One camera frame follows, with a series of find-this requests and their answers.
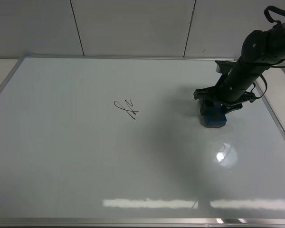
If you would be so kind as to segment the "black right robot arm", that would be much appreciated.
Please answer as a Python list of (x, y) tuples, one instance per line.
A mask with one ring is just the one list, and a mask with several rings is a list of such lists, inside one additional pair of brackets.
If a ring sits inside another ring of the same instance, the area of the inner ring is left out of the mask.
[(285, 60), (285, 23), (268, 31), (254, 30), (245, 39), (241, 56), (236, 62), (216, 61), (221, 73), (211, 87), (197, 89), (194, 98), (200, 103), (201, 115), (227, 114), (239, 110), (245, 102), (258, 97), (247, 91), (271, 67)]

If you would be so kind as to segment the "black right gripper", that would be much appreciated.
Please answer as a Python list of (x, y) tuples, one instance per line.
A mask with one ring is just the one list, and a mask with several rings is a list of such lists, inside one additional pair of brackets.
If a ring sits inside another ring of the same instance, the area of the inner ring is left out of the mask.
[(196, 89), (193, 93), (194, 99), (204, 99), (203, 100), (203, 111), (204, 112), (213, 112), (215, 109), (213, 102), (218, 102), (221, 104), (222, 112), (232, 112), (235, 110), (240, 110), (243, 107), (243, 103), (245, 102), (254, 102), (256, 100), (256, 96), (252, 92), (244, 92), (239, 99), (234, 102), (227, 102), (220, 99), (216, 93), (216, 89), (214, 86)]

